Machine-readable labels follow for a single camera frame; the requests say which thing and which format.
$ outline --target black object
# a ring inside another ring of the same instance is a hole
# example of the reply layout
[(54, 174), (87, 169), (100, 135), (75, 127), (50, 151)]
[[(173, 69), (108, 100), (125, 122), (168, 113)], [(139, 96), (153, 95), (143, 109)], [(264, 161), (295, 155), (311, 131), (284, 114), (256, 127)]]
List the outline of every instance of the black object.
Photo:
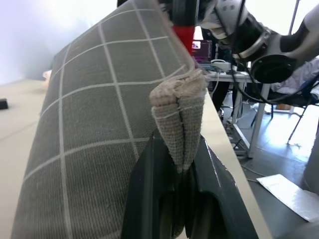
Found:
[(126, 3), (128, 0), (118, 0), (117, 7), (121, 6), (122, 4)]
[(6, 99), (0, 99), (0, 110), (8, 109), (8, 102)]
[(211, 33), (210, 30), (208, 29), (201, 29), (202, 32), (202, 36), (204, 40), (210, 40), (212, 41), (212, 48), (211, 48), (211, 56), (213, 59), (215, 59), (216, 54), (218, 56), (217, 59), (221, 59), (227, 62), (231, 62), (233, 60), (232, 58), (232, 54), (229, 48), (220, 48), (220, 46), (218, 47), (218, 51), (216, 52), (216, 43), (219, 43), (218, 40), (213, 36), (213, 34)]
[(280, 38), (280, 50), (282, 52), (291, 52), (296, 50), (303, 43), (309, 30), (306, 28), (305, 21), (303, 21), (296, 33), (293, 35), (282, 36)]
[(258, 238), (232, 175), (205, 139), (182, 178), (155, 131), (131, 173), (121, 239), (170, 239), (178, 210), (184, 212), (188, 238)]
[(194, 40), (192, 44), (192, 52), (198, 63), (206, 63), (210, 65), (212, 58), (212, 42), (210, 40)]
[[(241, 0), (240, 10), (239, 10), (239, 13), (238, 13), (238, 16), (237, 16), (237, 22), (236, 22), (235, 31), (234, 31), (235, 34), (234, 34), (234, 37), (233, 37), (233, 42), (236, 40), (236, 35), (237, 35), (236, 32), (237, 32), (238, 27), (239, 27), (239, 22), (240, 22), (241, 15), (242, 15), (242, 12), (243, 12), (243, 9), (244, 9), (244, 5), (245, 5), (245, 0)], [(221, 17), (220, 17), (219, 12), (216, 11), (215, 13), (216, 13), (218, 19), (220, 20), (220, 23), (221, 23), (221, 25), (222, 25), (222, 28), (223, 28), (223, 30), (224, 30), (226, 36), (228, 37), (229, 35), (227, 34), (226, 27), (225, 27), (225, 25), (223, 24), (223, 22), (222, 22), (222, 20), (221, 20)], [(278, 60), (278, 57), (277, 57), (277, 56), (274, 56), (274, 58), (269, 58), (269, 59), (267, 59), (266, 63), (269, 64), (269, 67), (273, 64), (273, 62), (272, 62), (273, 60)], [(281, 74), (281, 78), (282, 78), (283, 75), (287, 75), (287, 73), (290, 71), (290, 67), (291, 67), (291, 66), (289, 66), (289, 65), (288, 65), (288, 66), (280, 66), (280, 67), (276, 68), (276, 70)], [(256, 70), (256, 69), (255, 69), (255, 70), (258, 72), (258, 71), (260, 71), (261, 68), (262, 68), (262, 66), (258, 67), (257, 70)], [(256, 81), (254, 80), (254, 78), (253, 78), (252, 74), (250, 73), (250, 71), (248, 70), (247, 66), (245, 66), (245, 69), (246, 69), (247, 72), (249, 73), (249, 77), (250, 77), (250, 79), (251, 79), (251, 81), (252, 81), (252, 84), (253, 84), (253, 86), (254, 86), (254, 91), (257, 93), (257, 95), (258, 95), (258, 97), (259, 97), (260, 99), (256, 99), (256, 98), (254, 98), (254, 97), (251, 97), (251, 96), (248, 95), (247, 93), (245, 93), (245, 92), (238, 86), (238, 82), (237, 82), (237, 80), (236, 80), (236, 78), (235, 78), (235, 75), (232, 74), (232, 77), (233, 77), (233, 80), (234, 80), (234, 83), (235, 83), (234, 86), (235, 86), (235, 88), (236, 88), (242, 95), (244, 95), (244, 96), (246, 96), (248, 99), (250, 99), (250, 100), (252, 100), (252, 101), (254, 101), (254, 102), (258, 102), (258, 103), (268, 103), (268, 104), (271, 104), (271, 105), (281, 104), (284, 100), (287, 100), (287, 99), (289, 99), (289, 98), (292, 98), (292, 97), (294, 97), (295, 95), (297, 95), (299, 92), (304, 91), (304, 90), (306, 89), (306, 87), (312, 83), (311, 81), (309, 81), (307, 84), (305, 84), (302, 88), (300, 88), (299, 90), (295, 91), (294, 93), (289, 94), (289, 95), (285, 95), (285, 96), (280, 97), (280, 98), (277, 98), (277, 99), (273, 99), (273, 101), (269, 101), (269, 100), (265, 99), (265, 98), (261, 95), (261, 93), (258, 91), (257, 83), (256, 83)], [(270, 70), (270, 71), (267, 72), (267, 75), (271, 77), (271, 76), (273, 76), (274, 72), (275, 72), (275, 71)]]
[(198, 18), (199, 0), (172, 1), (172, 23), (176, 26), (195, 26)]
[[(268, 98), (271, 100), (271, 99), (278, 98), (280, 96), (284, 96), (284, 94), (281, 94), (278, 92), (270, 92), (270, 94), (268, 95)], [(298, 119), (297, 124), (295, 125), (292, 133), (290, 134), (287, 143), (289, 143), (289, 141), (293, 137), (293, 135), (294, 135), (301, 119), (303, 118), (308, 106), (312, 104), (311, 100), (312, 100), (311, 95), (309, 94), (308, 98), (306, 98), (304, 95), (299, 95), (299, 96), (295, 96), (294, 98), (290, 98), (290, 99), (287, 99), (284, 101), (285, 105), (290, 105), (293, 107), (298, 107), (298, 108), (304, 109), (301, 115), (296, 114), (297, 116), (299, 116), (299, 119)], [(271, 119), (273, 119), (273, 117), (274, 117), (274, 105), (271, 105)], [(254, 125), (256, 118), (257, 118), (257, 113), (255, 114), (254, 119), (250, 124), (250, 127), (252, 127)]]
[(296, 60), (285, 55), (269, 55), (257, 61), (251, 69), (252, 75), (261, 83), (271, 84), (288, 79), (294, 72)]
[(232, 51), (233, 53), (241, 53), (246, 51), (250, 47), (252, 47), (258, 38), (264, 32), (263, 26), (255, 19), (252, 14), (248, 14), (246, 20), (238, 26), (237, 36), (235, 36), (235, 32), (229, 34), (227, 37), (227, 41), (221, 40), (225, 45), (231, 45), (236, 40), (236, 44), (233, 45)]

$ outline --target black cable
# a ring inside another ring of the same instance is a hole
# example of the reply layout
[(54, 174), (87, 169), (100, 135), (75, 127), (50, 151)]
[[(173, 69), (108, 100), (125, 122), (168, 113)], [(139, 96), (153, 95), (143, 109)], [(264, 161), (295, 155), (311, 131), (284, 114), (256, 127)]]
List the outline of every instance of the black cable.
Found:
[[(238, 16), (237, 16), (236, 25), (235, 25), (234, 37), (233, 37), (233, 40), (232, 40), (232, 42), (231, 42), (231, 49), (234, 49), (234, 44), (235, 44), (235, 42), (236, 42), (237, 32), (238, 32), (239, 23), (240, 23), (240, 19), (241, 19), (241, 16), (242, 16), (242, 12), (243, 12), (244, 6), (245, 6), (245, 0), (242, 0), (242, 1), (241, 1), (241, 5), (240, 5), (240, 10), (239, 10), (239, 13), (238, 13)], [(222, 25), (222, 28), (223, 28), (223, 30), (224, 30), (224, 32), (225, 32), (227, 38), (229, 38), (229, 35), (228, 35), (227, 31), (226, 31), (226, 27), (225, 27), (225, 25), (223, 24), (223, 22), (222, 22), (222, 20), (221, 20), (221, 18), (220, 18), (220, 15), (219, 15), (218, 10), (216, 9), (215, 12), (216, 12), (216, 15), (217, 15), (217, 17), (218, 17), (218, 19), (219, 19), (219, 21), (220, 21), (220, 23), (221, 23), (221, 25)], [(295, 91), (295, 92), (292, 93), (292, 94), (285, 95), (285, 96), (282, 96), (282, 97), (273, 99), (272, 101), (269, 101), (269, 100), (265, 99), (265, 98), (261, 95), (261, 93), (260, 93), (260, 91), (259, 91), (259, 89), (258, 89), (258, 87), (257, 87), (257, 82), (256, 82), (255, 79), (252, 77), (252, 75), (251, 75), (251, 73), (250, 73), (250, 70), (247, 68), (246, 64), (244, 64), (244, 66), (245, 66), (245, 69), (246, 69), (246, 71), (248, 72), (249, 77), (250, 77), (250, 79), (251, 79), (251, 81), (252, 81), (254, 91), (257, 93), (257, 95), (258, 95), (258, 97), (259, 97), (260, 99), (256, 99), (256, 98), (254, 98), (254, 97), (248, 95), (246, 92), (244, 92), (244, 91), (239, 87), (239, 85), (238, 85), (239, 83), (238, 83), (238, 81), (237, 81), (236, 78), (235, 78), (234, 71), (232, 70), (231, 72), (232, 72), (232, 77), (233, 77), (233, 81), (234, 81), (234, 86), (235, 86), (235, 88), (236, 88), (241, 94), (243, 94), (243, 95), (246, 96), (248, 99), (250, 99), (251, 101), (255, 101), (255, 102), (258, 102), (258, 103), (268, 103), (268, 104), (271, 104), (271, 105), (281, 104), (282, 102), (279, 102), (279, 101), (283, 101), (283, 100), (286, 100), (286, 99), (288, 99), (288, 98), (291, 98), (291, 97), (295, 96), (295, 95), (298, 94), (299, 92), (303, 91), (303, 90), (304, 90), (307, 86), (309, 86), (311, 83), (313, 83), (314, 80), (317, 80), (317, 77), (319, 77), (319, 73), (318, 73), (318, 74), (316, 75), (316, 77), (314, 77), (314, 79), (313, 79), (312, 81), (307, 82), (301, 89)]]
[(257, 174), (257, 175), (259, 175), (259, 176), (268, 177), (268, 176), (266, 176), (266, 175), (264, 175), (264, 174), (261, 174), (261, 173), (258, 173), (258, 172), (256, 172), (256, 171), (252, 170), (251, 168), (248, 168), (247, 166), (245, 166), (245, 165), (243, 165), (243, 164), (241, 164), (240, 166), (242, 166), (244, 169), (247, 169), (248, 171), (250, 171), (250, 172), (252, 172), (252, 173), (254, 173), (254, 174)]
[(239, 140), (237, 141), (237, 143), (236, 143), (235, 146), (233, 147), (234, 150), (235, 150), (235, 148), (239, 145), (240, 141), (241, 141), (241, 139), (239, 139)]
[(259, 183), (257, 180), (253, 180), (253, 179), (249, 179), (249, 178), (247, 178), (247, 181), (254, 182), (254, 183)]

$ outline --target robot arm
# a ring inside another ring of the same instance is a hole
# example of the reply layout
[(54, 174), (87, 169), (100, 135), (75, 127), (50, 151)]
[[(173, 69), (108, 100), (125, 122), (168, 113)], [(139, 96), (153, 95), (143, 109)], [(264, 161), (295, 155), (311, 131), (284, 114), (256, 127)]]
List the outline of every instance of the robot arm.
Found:
[[(202, 0), (198, 25), (210, 29), (231, 47), (241, 0)], [(286, 80), (293, 71), (319, 55), (319, 4), (304, 18), (294, 35), (282, 36), (257, 22), (244, 7), (232, 46), (235, 59), (252, 62), (251, 73), (262, 83)]]

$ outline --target person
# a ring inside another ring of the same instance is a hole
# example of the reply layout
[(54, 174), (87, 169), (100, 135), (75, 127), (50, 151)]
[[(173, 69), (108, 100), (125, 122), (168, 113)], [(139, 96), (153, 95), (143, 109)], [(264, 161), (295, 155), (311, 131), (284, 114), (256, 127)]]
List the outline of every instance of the person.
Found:
[[(233, 62), (234, 65), (237, 65), (237, 63), (235, 62), (235, 60), (232, 57), (231, 50), (228, 48), (225, 48), (225, 49), (220, 48), (218, 45), (218, 40), (213, 36), (213, 34), (210, 32), (210, 30), (202, 28), (201, 31), (202, 31), (203, 39), (204, 40), (211, 40), (213, 43), (211, 55), (214, 59), (221, 59), (221, 60), (224, 60), (224, 61), (229, 62), (229, 63)], [(244, 71), (244, 67), (242, 65), (238, 64), (237, 67), (238, 67), (238, 69), (237, 69), (238, 71)], [(212, 82), (212, 85), (209, 88), (214, 89), (215, 85), (216, 85), (216, 83)], [(230, 85), (230, 82), (218, 82), (217, 88), (215, 89), (215, 91), (212, 95), (213, 104), (214, 104), (214, 106), (218, 112), (218, 115), (222, 121), (223, 121), (223, 110), (222, 110), (221, 106), (223, 105), (223, 102), (226, 98), (226, 95), (227, 95), (227, 92), (229, 89), (229, 85)], [(233, 89), (233, 94), (232, 94), (233, 106), (235, 105), (236, 96), (237, 96), (237, 90)], [(233, 112), (231, 113), (231, 117), (227, 120), (227, 122), (232, 121), (232, 116), (233, 116)]]

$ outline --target gray plaid fabric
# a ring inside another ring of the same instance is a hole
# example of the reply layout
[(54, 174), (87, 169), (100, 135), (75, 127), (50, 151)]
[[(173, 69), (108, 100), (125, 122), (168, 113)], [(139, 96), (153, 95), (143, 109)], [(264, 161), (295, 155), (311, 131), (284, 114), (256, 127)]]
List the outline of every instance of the gray plaid fabric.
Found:
[(125, 3), (63, 48), (11, 237), (119, 238), (130, 172), (156, 128), (150, 92), (193, 70), (155, 0)]

